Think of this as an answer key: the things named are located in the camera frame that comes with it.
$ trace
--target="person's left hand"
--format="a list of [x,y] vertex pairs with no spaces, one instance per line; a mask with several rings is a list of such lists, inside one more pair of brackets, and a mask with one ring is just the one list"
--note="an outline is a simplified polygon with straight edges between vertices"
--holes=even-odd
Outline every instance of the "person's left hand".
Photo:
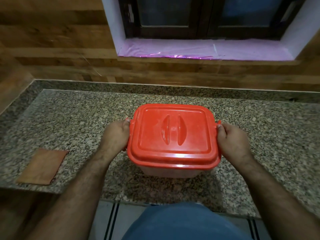
[[98,151],[116,157],[121,150],[125,149],[130,135],[130,119],[113,121],[104,130]]

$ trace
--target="storage box with red lid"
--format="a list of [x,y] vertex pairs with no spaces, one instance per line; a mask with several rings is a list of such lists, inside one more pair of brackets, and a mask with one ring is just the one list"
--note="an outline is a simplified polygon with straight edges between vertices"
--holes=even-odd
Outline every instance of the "storage box with red lid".
[[221,160],[216,127],[202,106],[144,104],[130,122],[127,153],[147,175],[192,178]]

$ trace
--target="pink plastic sheet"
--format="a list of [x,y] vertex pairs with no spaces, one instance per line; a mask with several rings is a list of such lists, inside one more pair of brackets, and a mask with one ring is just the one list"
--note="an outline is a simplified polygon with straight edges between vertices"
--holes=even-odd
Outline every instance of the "pink plastic sheet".
[[275,40],[156,40],[126,39],[118,56],[203,60],[293,60]]

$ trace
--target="forearm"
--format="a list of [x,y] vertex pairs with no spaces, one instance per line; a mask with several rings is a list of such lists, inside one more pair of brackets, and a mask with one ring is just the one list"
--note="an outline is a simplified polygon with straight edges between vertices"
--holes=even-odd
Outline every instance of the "forearm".
[[96,152],[28,239],[87,239],[110,157],[107,152]]
[[273,239],[318,239],[319,219],[308,212],[261,164],[243,160],[237,170]]

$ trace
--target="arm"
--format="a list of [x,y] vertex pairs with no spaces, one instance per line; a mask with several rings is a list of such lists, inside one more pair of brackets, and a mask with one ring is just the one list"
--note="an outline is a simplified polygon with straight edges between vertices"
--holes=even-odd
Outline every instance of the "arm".
[[108,125],[96,153],[27,239],[88,239],[107,169],[128,138],[128,121]]
[[319,239],[320,220],[254,159],[243,130],[230,124],[218,125],[218,144],[246,181],[272,239]]

